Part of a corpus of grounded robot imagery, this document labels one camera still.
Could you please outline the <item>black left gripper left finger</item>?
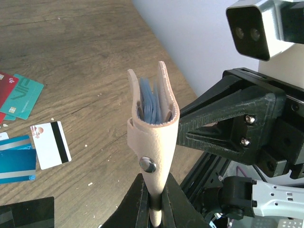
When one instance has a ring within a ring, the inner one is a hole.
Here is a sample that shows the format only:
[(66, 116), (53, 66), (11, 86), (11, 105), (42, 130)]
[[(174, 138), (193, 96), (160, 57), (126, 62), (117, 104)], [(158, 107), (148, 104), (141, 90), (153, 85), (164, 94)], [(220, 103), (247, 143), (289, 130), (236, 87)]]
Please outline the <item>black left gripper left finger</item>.
[(103, 228), (148, 228), (149, 192), (139, 173), (116, 211), (103, 223)]

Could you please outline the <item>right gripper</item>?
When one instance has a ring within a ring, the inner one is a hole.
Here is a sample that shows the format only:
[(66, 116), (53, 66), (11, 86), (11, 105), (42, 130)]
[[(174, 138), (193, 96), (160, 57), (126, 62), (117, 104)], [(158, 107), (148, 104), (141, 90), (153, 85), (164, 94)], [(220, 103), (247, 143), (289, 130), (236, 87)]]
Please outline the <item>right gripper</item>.
[(304, 175), (304, 91), (245, 68), (180, 111), (177, 144), (246, 165), (267, 176)]

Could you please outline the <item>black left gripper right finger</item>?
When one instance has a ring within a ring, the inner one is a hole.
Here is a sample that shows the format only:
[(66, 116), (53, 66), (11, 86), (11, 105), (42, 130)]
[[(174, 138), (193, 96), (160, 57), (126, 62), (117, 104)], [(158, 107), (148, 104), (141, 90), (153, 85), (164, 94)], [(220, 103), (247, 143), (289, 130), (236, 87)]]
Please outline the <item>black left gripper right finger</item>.
[(162, 228), (209, 228), (170, 173), (161, 195)]

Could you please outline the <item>beige leather card holder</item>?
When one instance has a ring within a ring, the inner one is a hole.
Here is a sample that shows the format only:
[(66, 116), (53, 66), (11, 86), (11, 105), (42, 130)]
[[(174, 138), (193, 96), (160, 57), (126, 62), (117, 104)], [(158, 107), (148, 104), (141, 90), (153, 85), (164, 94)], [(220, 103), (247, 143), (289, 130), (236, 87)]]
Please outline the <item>beige leather card holder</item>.
[(127, 71), (133, 95), (131, 118), (127, 121), (127, 144), (136, 153), (149, 192), (149, 217), (160, 226), (161, 195), (165, 187), (178, 134), (180, 109), (163, 61), (158, 62), (154, 87)]

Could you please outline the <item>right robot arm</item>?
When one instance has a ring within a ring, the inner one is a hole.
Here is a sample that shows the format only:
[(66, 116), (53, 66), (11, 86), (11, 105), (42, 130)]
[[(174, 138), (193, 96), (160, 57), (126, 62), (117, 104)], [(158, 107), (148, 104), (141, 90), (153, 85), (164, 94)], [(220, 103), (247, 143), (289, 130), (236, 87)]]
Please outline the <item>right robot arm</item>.
[(177, 144), (203, 151), (180, 186), (165, 192), (174, 227), (208, 227), (219, 213), (304, 217), (304, 191), (245, 176), (225, 177), (231, 162), (273, 178), (304, 176), (304, 91), (246, 68), (222, 79), (182, 108)]

